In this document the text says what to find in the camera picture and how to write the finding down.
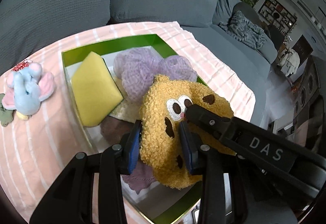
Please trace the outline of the mauve towel in box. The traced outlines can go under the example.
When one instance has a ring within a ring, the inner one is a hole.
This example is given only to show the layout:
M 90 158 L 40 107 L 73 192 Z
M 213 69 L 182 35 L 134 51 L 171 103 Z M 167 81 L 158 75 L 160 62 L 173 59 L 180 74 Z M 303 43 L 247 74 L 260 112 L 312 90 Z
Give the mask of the mauve towel in box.
M 109 145 L 120 144 L 120 171 L 123 173 L 123 181 L 129 188 L 140 194 L 142 190 L 150 187 L 155 182 L 152 169 L 139 158 L 139 140 L 141 138 L 141 125 L 115 117 L 107 116 L 100 124 L 101 135 Z

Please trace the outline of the purple mesh bath pouf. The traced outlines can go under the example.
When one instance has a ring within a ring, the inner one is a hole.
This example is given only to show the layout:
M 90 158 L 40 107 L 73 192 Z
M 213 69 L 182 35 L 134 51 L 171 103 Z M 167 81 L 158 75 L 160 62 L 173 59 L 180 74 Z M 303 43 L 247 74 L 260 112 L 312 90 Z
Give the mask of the purple mesh bath pouf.
M 122 82 L 122 87 L 130 101 L 139 103 L 158 74 L 173 80 L 195 82 L 197 73 L 189 60 L 172 55 L 162 58 L 150 48 L 139 47 L 119 53 L 113 62 L 114 74 Z

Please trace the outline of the red white patterned pouch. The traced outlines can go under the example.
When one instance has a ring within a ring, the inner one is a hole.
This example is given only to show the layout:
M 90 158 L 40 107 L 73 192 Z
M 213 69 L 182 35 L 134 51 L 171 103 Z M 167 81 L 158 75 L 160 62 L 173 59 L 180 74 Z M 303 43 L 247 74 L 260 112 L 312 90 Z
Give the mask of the red white patterned pouch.
M 19 62 L 16 66 L 12 68 L 12 71 L 18 72 L 26 67 L 29 67 L 30 64 L 32 64 L 33 61 L 25 59 L 22 62 Z

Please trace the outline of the pink white striped blanket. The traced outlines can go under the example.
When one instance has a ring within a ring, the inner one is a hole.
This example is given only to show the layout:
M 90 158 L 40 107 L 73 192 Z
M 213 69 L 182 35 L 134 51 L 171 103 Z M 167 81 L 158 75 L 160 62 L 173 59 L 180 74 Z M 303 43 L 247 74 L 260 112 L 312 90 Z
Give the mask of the pink white striped blanket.
M 74 154 L 86 151 L 70 107 L 61 54 L 64 51 L 133 35 L 156 34 L 218 95 L 230 102 L 235 116 L 249 121 L 256 102 L 239 74 L 177 22 L 128 22 L 87 30 L 58 40 L 29 56 L 54 75 L 54 94 L 29 120 L 15 118 L 1 128 L 1 186 L 22 218 L 29 220 L 37 203 Z

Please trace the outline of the green towel cloth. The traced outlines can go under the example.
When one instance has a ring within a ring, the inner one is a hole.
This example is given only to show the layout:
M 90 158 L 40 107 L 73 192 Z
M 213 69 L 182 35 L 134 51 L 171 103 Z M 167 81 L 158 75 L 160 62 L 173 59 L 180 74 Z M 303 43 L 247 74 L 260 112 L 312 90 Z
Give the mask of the green towel cloth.
M 5 94 L 0 94 L 0 122 L 2 127 L 8 126 L 13 121 L 13 110 L 7 110 L 2 104 L 4 96 Z

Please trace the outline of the green cardboard box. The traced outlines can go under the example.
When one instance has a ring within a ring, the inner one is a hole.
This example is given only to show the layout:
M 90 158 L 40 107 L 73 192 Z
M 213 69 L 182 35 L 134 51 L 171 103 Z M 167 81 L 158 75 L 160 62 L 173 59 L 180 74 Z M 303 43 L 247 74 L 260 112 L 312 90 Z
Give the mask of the green cardboard box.
M 86 148 L 87 153 L 95 154 L 102 152 L 108 148 L 109 144 L 101 135 L 99 126 L 82 126 L 72 92 L 71 78 L 90 52 L 95 52 L 102 56 L 109 71 L 113 72 L 113 61 L 116 55 L 124 50 L 138 47 L 150 49 L 162 58 L 176 54 L 156 34 L 128 36 L 102 41 L 75 47 L 62 53 L 62 64 L 70 96 L 70 104 L 79 129 L 77 138 L 82 146 Z M 155 182 L 151 188 L 143 190 L 137 195 L 126 183 L 122 183 L 126 212 L 127 214 L 134 214 L 133 218 L 137 223 L 179 223 L 199 204 L 201 191 L 202 185 L 200 183 L 178 191 Z

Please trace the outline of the black wall shelf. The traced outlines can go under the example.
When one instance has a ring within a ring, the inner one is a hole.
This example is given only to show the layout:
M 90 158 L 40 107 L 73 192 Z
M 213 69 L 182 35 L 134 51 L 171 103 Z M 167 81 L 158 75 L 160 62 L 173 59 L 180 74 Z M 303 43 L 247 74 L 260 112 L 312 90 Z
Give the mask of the black wall shelf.
M 265 0 L 258 13 L 284 36 L 292 31 L 297 22 L 297 15 L 289 12 L 278 0 Z

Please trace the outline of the grey knitted throw blanket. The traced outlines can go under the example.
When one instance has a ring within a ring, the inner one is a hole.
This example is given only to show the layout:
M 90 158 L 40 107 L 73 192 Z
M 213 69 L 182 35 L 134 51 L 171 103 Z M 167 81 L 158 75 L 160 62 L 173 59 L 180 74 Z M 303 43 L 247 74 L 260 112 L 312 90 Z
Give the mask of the grey knitted throw blanket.
M 258 51 L 266 42 L 264 30 L 251 22 L 241 11 L 236 11 L 228 22 L 218 24 L 227 34 L 251 49 Z

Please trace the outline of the cream fluffy cloth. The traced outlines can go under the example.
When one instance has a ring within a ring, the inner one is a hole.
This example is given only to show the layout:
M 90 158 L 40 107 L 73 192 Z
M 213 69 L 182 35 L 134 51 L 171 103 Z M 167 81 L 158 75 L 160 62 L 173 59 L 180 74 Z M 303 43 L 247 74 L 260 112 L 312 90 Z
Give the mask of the cream fluffy cloth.
M 115 117 L 119 120 L 135 123 L 137 119 L 140 119 L 139 109 L 141 104 L 130 100 L 122 86 L 122 81 L 120 79 L 117 77 L 113 77 L 113 79 L 122 93 L 124 100 L 109 114 L 109 116 Z

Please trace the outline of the blue elephant plush toy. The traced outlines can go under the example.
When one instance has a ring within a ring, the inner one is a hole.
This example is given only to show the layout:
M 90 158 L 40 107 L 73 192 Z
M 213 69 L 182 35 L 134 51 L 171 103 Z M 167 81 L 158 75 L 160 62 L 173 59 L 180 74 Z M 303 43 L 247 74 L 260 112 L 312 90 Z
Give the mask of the blue elephant plush toy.
M 21 120 L 28 120 L 36 114 L 41 103 L 52 96 L 56 88 L 54 75 L 44 71 L 37 62 L 18 72 L 11 71 L 6 85 L 8 89 L 2 104 L 7 110 L 14 110 Z

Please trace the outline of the yellow cookie plush toy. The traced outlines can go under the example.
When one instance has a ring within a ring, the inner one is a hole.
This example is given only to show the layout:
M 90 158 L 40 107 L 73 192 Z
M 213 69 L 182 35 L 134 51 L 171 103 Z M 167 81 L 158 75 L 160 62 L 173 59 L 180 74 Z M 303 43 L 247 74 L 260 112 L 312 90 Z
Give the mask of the yellow cookie plush toy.
M 179 123 L 186 120 L 186 110 L 193 104 L 221 117 L 234 115 L 229 102 L 208 86 L 160 74 L 140 107 L 140 158 L 152 168 L 154 178 L 170 188 L 187 188 L 202 179 L 188 172 L 178 134 Z

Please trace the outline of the grey corduroy sofa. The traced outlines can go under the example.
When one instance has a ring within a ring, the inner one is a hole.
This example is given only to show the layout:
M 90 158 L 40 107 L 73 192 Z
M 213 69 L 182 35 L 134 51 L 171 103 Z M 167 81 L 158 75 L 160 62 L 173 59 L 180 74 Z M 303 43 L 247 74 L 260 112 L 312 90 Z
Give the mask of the grey corduroy sofa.
M 251 122 L 259 125 L 276 50 L 270 40 L 260 50 L 251 49 L 220 28 L 239 5 L 240 0 L 1 0 L 1 72 L 51 43 L 89 29 L 176 21 L 253 91 Z

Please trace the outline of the yellow green sponge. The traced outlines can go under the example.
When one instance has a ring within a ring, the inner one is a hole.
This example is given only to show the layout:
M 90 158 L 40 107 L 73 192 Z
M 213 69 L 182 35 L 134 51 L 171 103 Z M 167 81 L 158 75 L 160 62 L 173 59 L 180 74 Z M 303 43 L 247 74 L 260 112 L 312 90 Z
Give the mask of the yellow green sponge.
M 90 52 L 71 78 L 71 87 L 83 126 L 94 127 L 123 100 L 104 59 Z

